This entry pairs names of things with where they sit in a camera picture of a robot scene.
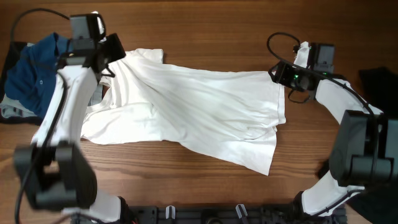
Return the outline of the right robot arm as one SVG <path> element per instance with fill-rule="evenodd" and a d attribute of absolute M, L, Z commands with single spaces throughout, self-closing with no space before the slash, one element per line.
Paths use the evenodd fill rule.
<path fill-rule="evenodd" d="M 284 214 L 296 222 L 329 217 L 351 198 L 397 182 L 397 119 L 371 106 L 342 76 L 332 72 L 334 47 L 300 42 L 295 62 L 280 58 L 272 81 L 323 105 L 340 127 L 328 169 L 299 192 Z"/>

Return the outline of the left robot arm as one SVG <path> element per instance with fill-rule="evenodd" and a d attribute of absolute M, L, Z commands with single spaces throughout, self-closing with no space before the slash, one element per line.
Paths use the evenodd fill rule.
<path fill-rule="evenodd" d="M 96 174 L 80 151 L 80 136 L 89 100 L 101 78 L 114 77 L 109 64 L 124 58 L 116 34 L 107 34 L 100 14 L 69 17 L 72 38 L 54 65 L 55 89 L 31 144 L 14 151 L 21 180 L 14 221 L 21 222 L 26 197 L 35 210 L 62 211 L 79 223 L 130 223 L 126 201 L 100 191 Z"/>

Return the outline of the white t-shirt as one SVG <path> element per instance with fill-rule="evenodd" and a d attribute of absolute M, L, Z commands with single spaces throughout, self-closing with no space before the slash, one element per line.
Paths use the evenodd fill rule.
<path fill-rule="evenodd" d="M 111 63 L 101 103 L 81 136 L 95 144 L 178 142 L 187 149 L 268 174 L 285 123 L 284 88 L 265 71 L 212 72 L 163 62 L 136 49 Z"/>

